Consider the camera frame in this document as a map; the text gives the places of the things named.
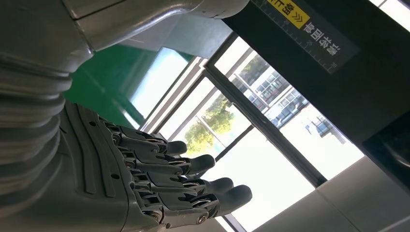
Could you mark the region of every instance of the window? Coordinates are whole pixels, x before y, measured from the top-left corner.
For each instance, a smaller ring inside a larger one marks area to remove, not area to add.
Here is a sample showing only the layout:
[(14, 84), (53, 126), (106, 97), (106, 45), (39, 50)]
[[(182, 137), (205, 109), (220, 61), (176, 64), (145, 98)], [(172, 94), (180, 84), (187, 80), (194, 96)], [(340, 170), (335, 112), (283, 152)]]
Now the window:
[(314, 190), (257, 129), (249, 132), (201, 178), (213, 181), (225, 176), (235, 186), (247, 185), (252, 189), (252, 200), (232, 213), (248, 232)]
[(250, 122), (204, 77), (164, 124), (160, 133), (168, 141), (184, 141), (194, 158), (222, 152)]
[(188, 61), (178, 52), (169, 48), (160, 50), (131, 100), (144, 118), (148, 117), (187, 64)]
[(378, 7), (398, 24), (410, 31), (410, 5), (406, 5), (405, 1), (384, 0), (379, 3)]
[(225, 227), (255, 230), (363, 156), (242, 39), (229, 39), (204, 68), (155, 131), (184, 141), (183, 157), (215, 157), (203, 179), (252, 189), (248, 204), (219, 218)]
[[(241, 49), (236, 52), (236, 57), (230, 56), (231, 48), (238, 47)], [(267, 66), (258, 54), (249, 52), (249, 49), (251, 48), (241, 38), (237, 38), (215, 62), (215, 67), (220, 71), (227, 71), (225, 74), (232, 73), (231, 76), (226, 77), (232, 82), (238, 76), (244, 76), (246, 73), (246, 79), (252, 81), (249, 82), (249, 85), (244, 85), (241, 92), (252, 91), (254, 86), (250, 83), (258, 85), (255, 87), (256, 90), (264, 89), (265, 91), (265, 83), (267, 83), (265, 80), (269, 78), (272, 80), (270, 76), (277, 78), (273, 84), (277, 92), (273, 93), (272, 96), (263, 94), (253, 104), (324, 177), (333, 178), (363, 157), (362, 152), (348, 141), (280, 73)], [(230, 60), (229, 67), (225, 65), (228, 63), (225, 61), (226, 59)]]

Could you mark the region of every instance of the robotic arm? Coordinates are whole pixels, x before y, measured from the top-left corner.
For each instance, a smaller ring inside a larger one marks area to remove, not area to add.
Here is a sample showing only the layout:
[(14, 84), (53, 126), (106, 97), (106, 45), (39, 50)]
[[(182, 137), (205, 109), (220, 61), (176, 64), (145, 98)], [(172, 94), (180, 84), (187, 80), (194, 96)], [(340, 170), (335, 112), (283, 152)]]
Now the robotic arm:
[(201, 224), (251, 199), (229, 178), (184, 176), (215, 163), (65, 102), (69, 73), (175, 14), (223, 18), (248, 0), (0, 2), (0, 228), (141, 232)]

